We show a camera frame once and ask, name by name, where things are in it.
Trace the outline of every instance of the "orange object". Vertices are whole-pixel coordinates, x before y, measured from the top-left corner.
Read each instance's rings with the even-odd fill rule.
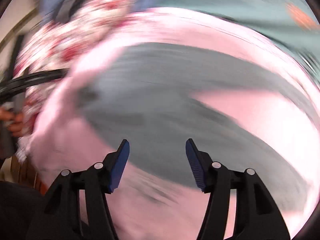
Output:
[[[45,184],[41,183],[39,191],[40,191],[41,195],[44,195],[48,191],[48,188]]]
[[[315,29],[319,28],[320,25],[317,24],[309,15],[303,12],[300,8],[293,4],[288,4],[287,8],[292,19],[299,25],[301,28],[305,29]]]

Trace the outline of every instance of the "red floral pattern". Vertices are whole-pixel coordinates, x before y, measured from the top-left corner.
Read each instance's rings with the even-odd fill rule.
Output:
[[[135,0],[86,0],[62,25],[49,22],[23,48],[17,58],[15,77],[30,66],[30,73],[70,68],[80,55],[91,49],[106,34],[118,26],[129,13]],[[36,116],[59,80],[27,89],[24,134],[31,134]]]

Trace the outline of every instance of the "gray surface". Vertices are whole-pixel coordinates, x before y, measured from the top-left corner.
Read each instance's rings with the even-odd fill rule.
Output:
[[[229,169],[255,169],[282,210],[303,209],[308,186],[301,176],[231,118],[189,98],[202,89],[278,91],[319,124],[310,102],[282,77],[219,52],[162,43],[128,48],[79,92],[79,109],[112,147],[127,139],[129,160],[142,170],[195,187],[185,155],[193,138]]]

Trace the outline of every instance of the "pink cloth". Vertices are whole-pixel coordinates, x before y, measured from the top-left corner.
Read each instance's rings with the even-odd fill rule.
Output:
[[[304,71],[291,57],[255,31],[185,9],[158,8],[132,14],[126,25],[80,58],[45,103],[28,147],[33,164],[45,184],[49,186],[63,169],[73,172],[85,170],[114,151],[77,113],[75,94],[93,77],[110,67],[125,47],[143,42],[211,49],[253,62],[281,75],[308,95],[319,113],[320,93]],[[241,127],[268,143],[311,185],[305,211],[298,214],[283,213],[293,237],[306,222],[318,200],[320,146],[316,127],[304,112],[280,94],[265,91],[203,91],[192,96],[233,117]],[[107,197],[111,215],[123,239],[148,239],[149,234],[155,231],[159,239],[196,239],[207,196],[195,189],[151,177],[128,164],[119,189]],[[155,206],[145,208],[138,192],[129,189],[132,182],[140,185],[145,179],[158,180],[156,184],[159,187],[166,184],[163,187],[167,192],[172,193],[169,189],[177,187],[179,193],[172,193],[175,204],[171,203],[170,208],[163,210]],[[234,205],[235,199],[231,199],[226,236],[232,234]]]
[[[30,66],[30,73],[70,68],[76,60],[105,38],[130,11],[135,0],[86,0],[66,24],[47,23],[26,44],[17,58],[14,75]],[[24,134],[33,130],[34,120],[58,80],[27,89]]]

